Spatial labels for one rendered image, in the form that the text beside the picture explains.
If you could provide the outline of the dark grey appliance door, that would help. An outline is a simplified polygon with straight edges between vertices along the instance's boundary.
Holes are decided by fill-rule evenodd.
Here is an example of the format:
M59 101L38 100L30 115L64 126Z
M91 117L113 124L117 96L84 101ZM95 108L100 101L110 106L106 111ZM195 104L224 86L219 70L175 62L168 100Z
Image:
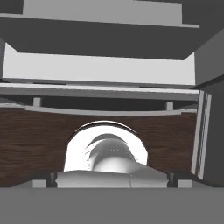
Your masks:
M224 186L224 29L194 56L196 88L212 96L202 180Z

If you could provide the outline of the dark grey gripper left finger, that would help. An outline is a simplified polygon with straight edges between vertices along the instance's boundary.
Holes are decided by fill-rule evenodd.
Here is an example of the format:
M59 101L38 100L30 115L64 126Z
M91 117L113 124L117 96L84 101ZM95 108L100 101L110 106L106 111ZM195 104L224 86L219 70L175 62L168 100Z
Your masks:
M16 187L27 188L51 188L57 187L56 183L58 175L56 172L36 173L27 178L24 182L19 183Z

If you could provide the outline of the white rounded object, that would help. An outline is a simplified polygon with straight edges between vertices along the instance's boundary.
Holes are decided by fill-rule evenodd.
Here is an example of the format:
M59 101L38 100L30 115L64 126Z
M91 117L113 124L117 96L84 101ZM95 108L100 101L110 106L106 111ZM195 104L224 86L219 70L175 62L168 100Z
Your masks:
M147 165L137 133L119 122L94 121L69 138L58 188L166 188L168 178Z

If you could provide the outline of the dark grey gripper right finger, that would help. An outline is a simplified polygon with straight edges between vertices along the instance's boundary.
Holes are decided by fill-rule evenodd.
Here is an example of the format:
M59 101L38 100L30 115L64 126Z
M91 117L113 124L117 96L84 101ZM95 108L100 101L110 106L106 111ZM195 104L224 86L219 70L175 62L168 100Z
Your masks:
M168 187L175 188L204 188L204 187L212 187L213 185L199 179L197 176L191 173L183 173L183 172L169 172L167 174Z

